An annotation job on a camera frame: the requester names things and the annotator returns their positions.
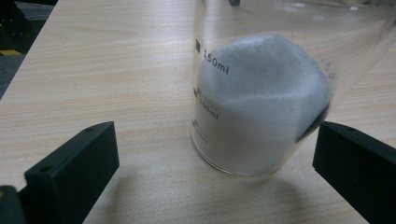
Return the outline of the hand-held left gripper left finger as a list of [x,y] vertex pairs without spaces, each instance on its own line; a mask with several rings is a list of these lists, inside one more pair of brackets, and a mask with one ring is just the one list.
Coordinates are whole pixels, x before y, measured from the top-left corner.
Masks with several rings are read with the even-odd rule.
[[88,127],[24,173],[28,224],[82,224],[120,166],[112,121]]

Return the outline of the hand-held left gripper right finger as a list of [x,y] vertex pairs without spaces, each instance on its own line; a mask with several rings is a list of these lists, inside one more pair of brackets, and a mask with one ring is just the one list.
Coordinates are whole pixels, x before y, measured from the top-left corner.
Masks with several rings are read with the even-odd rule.
[[396,224],[396,148],[324,122],[313,167],[370,224]]

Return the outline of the white jar with dark lid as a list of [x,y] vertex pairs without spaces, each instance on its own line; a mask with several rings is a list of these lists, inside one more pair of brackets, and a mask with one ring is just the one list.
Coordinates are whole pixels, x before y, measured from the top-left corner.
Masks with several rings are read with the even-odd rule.
[[198,153],[270,174],[396,43],[396,0],[195,0],[193,40]]

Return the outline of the black stand with striped base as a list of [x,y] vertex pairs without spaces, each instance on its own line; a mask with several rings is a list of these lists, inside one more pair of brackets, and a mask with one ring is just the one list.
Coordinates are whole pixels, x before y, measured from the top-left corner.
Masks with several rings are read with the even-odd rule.
[[58,0],[0,0],[0,55],[26,54],[32,47],[48,16],[26,17],[18,3],[52,6]]

